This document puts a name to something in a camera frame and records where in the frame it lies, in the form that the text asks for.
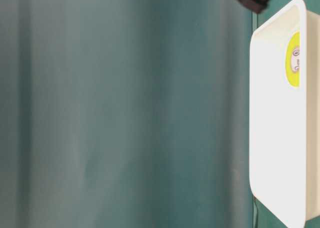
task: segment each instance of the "teal curtain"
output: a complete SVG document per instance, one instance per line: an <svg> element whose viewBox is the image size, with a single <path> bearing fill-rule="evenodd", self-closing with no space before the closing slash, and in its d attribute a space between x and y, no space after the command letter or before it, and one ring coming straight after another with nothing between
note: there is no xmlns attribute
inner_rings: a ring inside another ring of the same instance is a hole
<svg viewBox="0 0 320 228"><path fill-rule="evenodd" d="M0 225L248 228L235 0L0 0Z"/></svg>

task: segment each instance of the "yellow sticker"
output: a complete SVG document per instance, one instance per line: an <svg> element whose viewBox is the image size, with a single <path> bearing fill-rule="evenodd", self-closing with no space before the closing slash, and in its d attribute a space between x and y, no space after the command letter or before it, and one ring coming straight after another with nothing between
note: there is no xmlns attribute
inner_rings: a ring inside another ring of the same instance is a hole
<svg viewBox="0 0 320 228"><path fill-rule="evenodd" d="M288 44L285 55L285 73L289 83L299 87L300 32L296 32Z"/></svg>

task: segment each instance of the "white container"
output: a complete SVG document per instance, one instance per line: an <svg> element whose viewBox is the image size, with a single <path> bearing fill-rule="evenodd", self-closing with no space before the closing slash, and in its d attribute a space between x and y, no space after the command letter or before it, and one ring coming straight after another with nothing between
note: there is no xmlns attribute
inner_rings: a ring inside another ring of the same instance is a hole
<svg viewBox="0 0 320 228"><path fill-rule="evenodd" d="M289 228L320 215L320 16L292 0L252 35L250 186Z"/></svg>

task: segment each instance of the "green backdrop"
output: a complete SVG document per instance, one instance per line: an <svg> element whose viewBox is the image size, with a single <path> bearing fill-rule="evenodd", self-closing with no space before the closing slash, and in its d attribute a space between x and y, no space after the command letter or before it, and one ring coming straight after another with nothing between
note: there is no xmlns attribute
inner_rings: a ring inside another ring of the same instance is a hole
<svg viewBox="0 0 320 228"><path fill-rule="evenodd" d="M0 226L252 227L252 15L0 0Z"/></svg>
<svg viewBox="0 0 320 228"><path fill-rule="evenodd" d="M256 15L253 14L252 26L253 29L257 28L268 20L272 15L279 11L283 6L289 3L291 0L271 0L268 9L263 13ZM320 14L320 0L304 0L308 10ZM254 221L255 226L258 228L283 228L286 227L281 221L279 221L263 204L258 200L256 201L256 210ZM320 217L310 220L306 223L305 228L320 227Z"/></svg>

